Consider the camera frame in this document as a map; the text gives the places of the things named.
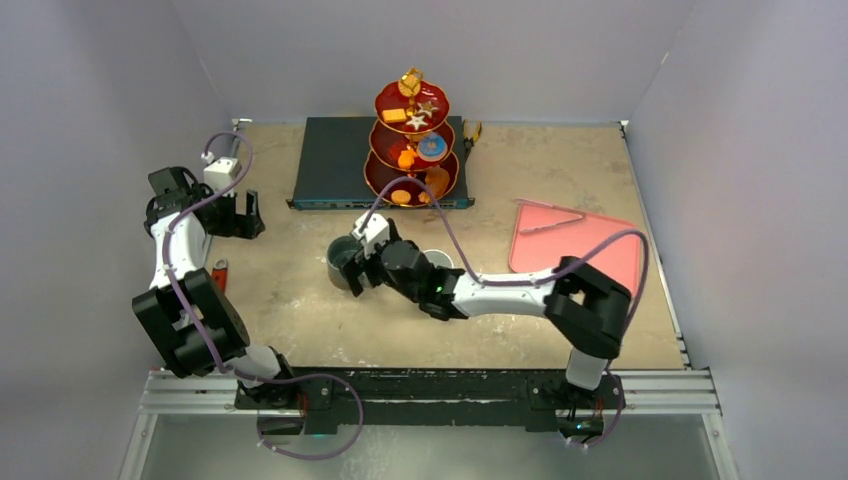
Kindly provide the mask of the white iced star cookie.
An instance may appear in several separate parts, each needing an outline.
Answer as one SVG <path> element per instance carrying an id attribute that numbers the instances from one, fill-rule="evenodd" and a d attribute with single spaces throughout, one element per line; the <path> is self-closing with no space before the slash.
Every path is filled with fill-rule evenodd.
<path id="1" fill-rule="evenodd" d="M 411 131 L 421 131 L 426 129 L 429 123 L 425 115 L 411 115 L 405 122 L 405 126 Z"/>

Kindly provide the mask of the square yellow biscuit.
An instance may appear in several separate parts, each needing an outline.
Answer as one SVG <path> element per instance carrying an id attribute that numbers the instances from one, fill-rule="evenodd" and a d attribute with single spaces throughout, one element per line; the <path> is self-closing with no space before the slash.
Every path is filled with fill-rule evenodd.
<path id="1" fill-rule="evenodd" d="M 397 124 L 405 123 L 408 115 L 405 108 L 392 108 L 381 110 L 380 117 L 386 124 Z"/>

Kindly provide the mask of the red three-tier cake stand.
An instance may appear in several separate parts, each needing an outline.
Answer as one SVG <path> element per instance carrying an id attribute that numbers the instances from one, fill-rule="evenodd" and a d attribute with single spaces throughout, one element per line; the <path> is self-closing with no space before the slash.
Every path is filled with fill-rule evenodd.
<path id="1" fill-rule="evenodd" d="M 422 77 L 421 91 L 414 98 L 405 98 L 399 93 L 397 82 L 403 75 L 411 73 L 417 73 Z M 405 123 L 386 124 L 380 117 L 380 111 L 383 109 L 405 108 L 408 120 L 411 115 L 417 115 L 417 103 L 427 101 L 431 101 L 439 110 L 432 118 L 427 118 L 429 125 L 421 131 L 411 131 Z M 455 188 L 460 173 L 460 162 L 455 147 L 457 135 L 449 123 L 450 109 L 451 104 L 445 91 L 428 81 L 424 73 L 415 67 L 408 69 L 398 79 L 387 83 L 376 95 L 374 99 L 376 120 L 368 135 L 369 151 L 363 167 L 363 175 L 373 193 L 378 194 L 383 189 L 388 190 L 381 200 L 382 204 L 401 208 L 428 206 L 432 200 L 436 199 L 436 196 L 425 185 L 424 177 L 425 172 L 433 167 L 444 168 L 452 177 L 450 190 L 442 198 Z M 447 155 L 437 163 L 424 162 L 418 157 L 412 171 L 400 169 L 397 164 L 399 153 L 405 148 L 416 150 L 418 142 L 430 132 L 436 132 L 444 138 L 448 146 Z M 404 189 L 411 193 L 412 200 L 409 205 L 397 205 L 390 200 L 391 192 L 396 189 Z"/>

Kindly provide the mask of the round biscuit tray corner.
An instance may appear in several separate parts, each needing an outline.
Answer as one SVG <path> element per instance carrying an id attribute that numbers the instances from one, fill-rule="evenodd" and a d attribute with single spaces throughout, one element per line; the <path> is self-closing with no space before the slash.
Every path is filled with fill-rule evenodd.
<path id="1" fill-rule="evenodd" d="M 397 82 L 399 93 L 405 98 L 414 98 L 421 91 L 422 77 L 417 73 L 405 74 Z"/>

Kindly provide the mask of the brown baked bread piece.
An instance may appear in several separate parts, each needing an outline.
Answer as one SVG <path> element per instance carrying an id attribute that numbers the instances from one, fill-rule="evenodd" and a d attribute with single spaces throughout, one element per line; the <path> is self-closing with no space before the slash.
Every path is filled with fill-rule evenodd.
<path id="1" fill-rule="evenodd" d="M 450 190 L 452 177 L 444 168 L 433 167 L 425 172 L 424 183 L 436 199 L 440 199 Z"/>

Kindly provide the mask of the grey ceramic mug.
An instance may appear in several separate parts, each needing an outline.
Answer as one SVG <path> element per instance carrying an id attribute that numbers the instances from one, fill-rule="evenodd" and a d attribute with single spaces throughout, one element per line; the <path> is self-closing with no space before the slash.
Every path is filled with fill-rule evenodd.
<path id="1" fill-rule="evenodd" d="M 328 278 L 338 289 L 350 291 L 350 282 L 345 273 L 353 273 L 353 279 L 359 287 L 364 287 L 361 275 L 363 272 L 363 248 L 361 243 L 351 235 L 343 235 L 333 240 L 326 251 Z"/>

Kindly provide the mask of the blue frosted donut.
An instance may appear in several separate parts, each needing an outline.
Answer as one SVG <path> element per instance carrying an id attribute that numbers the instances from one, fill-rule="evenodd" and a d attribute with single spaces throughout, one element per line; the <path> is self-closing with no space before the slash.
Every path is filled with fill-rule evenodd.
<path id="1" fill-rule="evenodd" d="M 430 132 L 418 142 L 416 152 L 422 161 L 437 163 L 447 155 L 448 146 L 440 134 Z"/>

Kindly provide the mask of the orange fish shaped cake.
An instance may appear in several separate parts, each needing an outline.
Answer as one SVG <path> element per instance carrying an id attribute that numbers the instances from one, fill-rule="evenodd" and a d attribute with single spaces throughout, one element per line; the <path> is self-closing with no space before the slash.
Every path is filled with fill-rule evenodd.
<path id="1" fill-rule="evenodd" d="M 397 164 L 398 167 L 402 170 L 412 171 L 415 167 L 417 159 L 418 154 L 415 149 L 405 148 L 399 153 L 397 158 Z"/>

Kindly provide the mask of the pink serving tray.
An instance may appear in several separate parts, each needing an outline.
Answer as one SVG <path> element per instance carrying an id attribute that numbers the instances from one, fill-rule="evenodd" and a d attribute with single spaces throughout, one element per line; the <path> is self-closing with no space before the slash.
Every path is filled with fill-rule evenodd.
<path id="1" fill-rule="evenodd" d="M 633 229 L 634 224 L 597 213 L 586 219 L 535 234 L 521 234 L 517 220 L 508 265 L 516 273 L 527 273 L 557 265 L 563 256 L 582 257 L 613 234 Z M 641 275 L 641 240 L 627 235 L 594 256 L 589 264 L 635 293 Z"/>

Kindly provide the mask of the brown centred star cookie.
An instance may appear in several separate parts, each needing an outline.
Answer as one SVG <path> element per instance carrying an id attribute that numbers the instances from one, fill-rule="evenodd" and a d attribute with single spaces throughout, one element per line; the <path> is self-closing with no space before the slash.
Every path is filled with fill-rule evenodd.
<path id="1" fill-rule="evenodd" d="M 418 102 L 417 107 L 418 109 L 416 111 L 416 114 L 426 116 L 427 118 L 432 118 L 433 115 L 439 110 L 439 108 L 431 101 Z"/>

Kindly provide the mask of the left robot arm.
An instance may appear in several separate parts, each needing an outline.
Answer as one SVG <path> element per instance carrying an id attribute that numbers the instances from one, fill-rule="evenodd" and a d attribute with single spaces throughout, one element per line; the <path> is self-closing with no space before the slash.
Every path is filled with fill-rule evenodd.
<path id="1" fill-rule="evenodd" d="M 254 239 L 264 232 L 257 192 L 247 192 L 246 211 L 239 213 L 234 195 L 217 195 L 184 167 L 160 169 L 148 181 L 154 195 L 144 227 L 156 244 L 156 266 L 132 310 L 166 368 L 179 378 L 231 372 L 272 408 L 289 407 L 298 395 L 291 367 L 275 349 L 251 343 L 219 283 L 221 272 L 206 268 L 212 238 Z"/>

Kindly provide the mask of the white ceramic mug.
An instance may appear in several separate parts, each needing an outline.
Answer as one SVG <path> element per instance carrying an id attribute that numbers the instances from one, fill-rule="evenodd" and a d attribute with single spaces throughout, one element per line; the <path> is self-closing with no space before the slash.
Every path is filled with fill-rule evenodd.
<path id="1" fill-rule="evenodd" d="M 435 267 L 452 269 L 454 267 L 451 257 L 438 249 L 425 250 L 423 252 L 425 258 Z"/>

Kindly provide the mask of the round biscuit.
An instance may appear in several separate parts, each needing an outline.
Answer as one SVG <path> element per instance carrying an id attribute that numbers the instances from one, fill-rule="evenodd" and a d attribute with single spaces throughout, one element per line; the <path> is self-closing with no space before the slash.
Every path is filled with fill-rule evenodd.
<path id="1" fill-rule="evenodd" d="M 409 205 L 412 200 L 412 195 L 404 189 L 393 190 L 390 194 L 390 200 L 397 205 Z"/>

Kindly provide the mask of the pink silicone metal tongs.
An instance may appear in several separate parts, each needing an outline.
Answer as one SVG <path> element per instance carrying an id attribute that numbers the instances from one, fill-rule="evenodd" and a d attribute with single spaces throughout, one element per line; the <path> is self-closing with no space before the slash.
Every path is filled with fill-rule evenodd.
<path id="1" fill-rule="evenodd" d="M 551 203 L 518 198 L 517 230 L 521 234 L 535 234 L 581 222 L 586 213 Z"/>

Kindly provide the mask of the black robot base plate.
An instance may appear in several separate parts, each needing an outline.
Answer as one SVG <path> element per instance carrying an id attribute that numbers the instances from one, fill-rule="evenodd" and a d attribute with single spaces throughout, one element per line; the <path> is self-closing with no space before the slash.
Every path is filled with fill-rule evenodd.
<path id="1" fill-rule="evenodd" d="M 240 384 L 235 408 L 288 412 L 308 435 L 358 423 L 598 435 L 602 411 L 625 404 L 619 377 L 585 391 L 567 384 L 563 369 L 297 367 L 294 375 L 290 385 Z"/>

